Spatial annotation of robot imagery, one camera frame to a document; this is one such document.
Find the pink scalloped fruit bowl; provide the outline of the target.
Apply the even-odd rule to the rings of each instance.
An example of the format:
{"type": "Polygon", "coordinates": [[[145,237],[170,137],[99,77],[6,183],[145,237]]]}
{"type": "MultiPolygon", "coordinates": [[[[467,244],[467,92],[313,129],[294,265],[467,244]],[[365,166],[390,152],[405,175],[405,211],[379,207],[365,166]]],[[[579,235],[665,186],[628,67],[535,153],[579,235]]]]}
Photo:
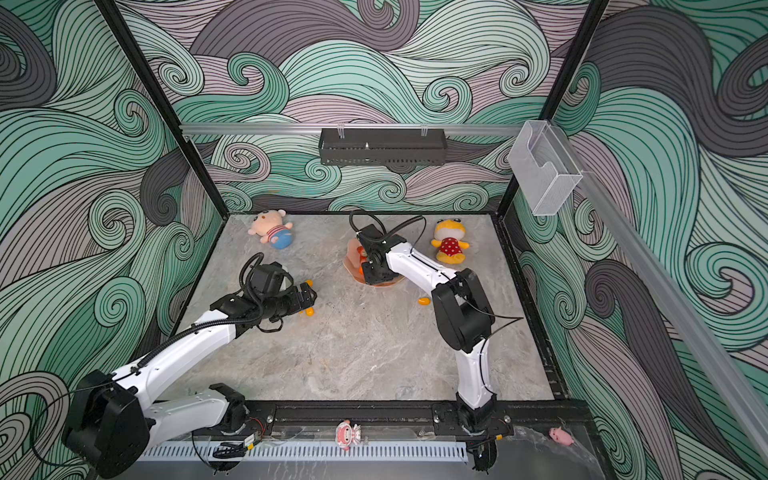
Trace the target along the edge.
{"type": "Polygon", "coordinates": [[[361,243],[353,238],[347,244],[347,251],[343,259],[343,265],[352,278],[358,283],[374,286],[389,287],[403,280],[403,277],[394,273],[385,260],[381,264],[369,264],[368,256],[362,258],[357,252],[361,243]]]}

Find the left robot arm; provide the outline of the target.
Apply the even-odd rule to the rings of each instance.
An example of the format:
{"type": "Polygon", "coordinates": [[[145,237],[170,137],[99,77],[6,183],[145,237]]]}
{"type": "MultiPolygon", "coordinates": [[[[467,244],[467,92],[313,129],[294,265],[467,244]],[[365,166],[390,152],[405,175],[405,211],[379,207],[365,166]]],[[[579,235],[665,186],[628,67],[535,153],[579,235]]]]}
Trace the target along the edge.
{"type": "Polygon", "coordinates": [[[95,370],[78,385],[61,441],[105,479],[132,466],[157,444],[215,428],[238,434],[246,423],[245,397],[214,383],[174,401],[160,396],[219,348],[251,329],[282,330],[285,318],[309,312],[317,299],[310,282],[297,284],[272,262],[255,255],[240,272],[239,288],[214,301],[187,329],[112,373],[95,370]]]}

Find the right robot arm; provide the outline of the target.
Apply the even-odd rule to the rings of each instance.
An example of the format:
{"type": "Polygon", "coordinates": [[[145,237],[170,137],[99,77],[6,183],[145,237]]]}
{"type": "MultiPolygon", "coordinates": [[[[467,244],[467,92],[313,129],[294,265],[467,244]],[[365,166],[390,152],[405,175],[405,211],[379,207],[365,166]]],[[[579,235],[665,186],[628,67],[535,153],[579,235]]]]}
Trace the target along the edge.
{"type": "Polygon", "coordinates": [[[361,266],[366,284],[403,277],[429,295],[438,332],[455,351],[459,423],[470,435],[485,431],[497,400],[489,385],[487,354],[495,316],[478,276],[470,269],[442,266],[402,236],[373,224],[355,234],[366,254],[361,266]]]}

